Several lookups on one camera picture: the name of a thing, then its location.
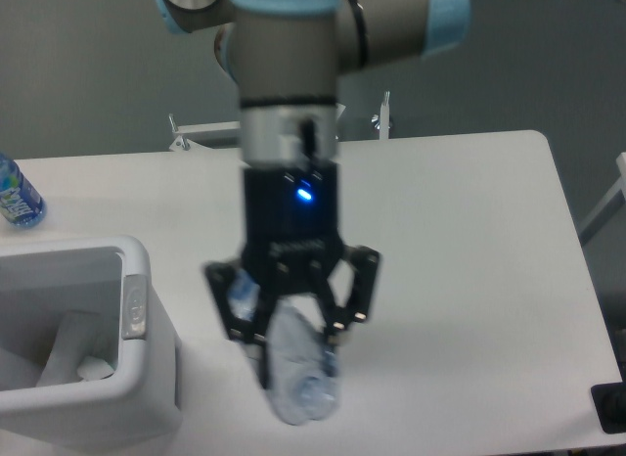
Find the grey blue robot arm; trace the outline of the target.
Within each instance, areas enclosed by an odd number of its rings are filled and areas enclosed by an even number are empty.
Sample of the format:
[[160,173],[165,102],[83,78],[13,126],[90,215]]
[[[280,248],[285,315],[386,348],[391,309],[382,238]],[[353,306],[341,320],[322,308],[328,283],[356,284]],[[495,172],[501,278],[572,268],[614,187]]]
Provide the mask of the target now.
[[468,33],[470,0],[155,2],[175,33],[218,28],[216,59],[239,88],[246,242],[204,275],[227,336],[257,349],[258,379],[270,389],[278,304],[313,296],[330,353],[366,320],[376,283],[379,253],[339,235],[339,76],[456,46]]

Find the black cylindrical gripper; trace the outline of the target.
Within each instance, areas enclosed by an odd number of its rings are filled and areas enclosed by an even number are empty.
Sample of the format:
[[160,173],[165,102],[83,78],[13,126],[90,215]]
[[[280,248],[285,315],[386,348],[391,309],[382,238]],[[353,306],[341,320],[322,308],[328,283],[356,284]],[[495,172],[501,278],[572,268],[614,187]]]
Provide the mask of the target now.
[[[230,260],[203,267],[226,337],[251,352],[263,389],[272,381],[268,331],[277,297],[318,293],[323,341],[330,349],[340,346],[352,323],[365,323],[370,315],[380,253],[365,246],[343,247],[338,182],[338,164],[332,161],[306,168],[246,168],[242,266]],[[335,301],[329,283],[341,258],[353,274],[344,304]]]

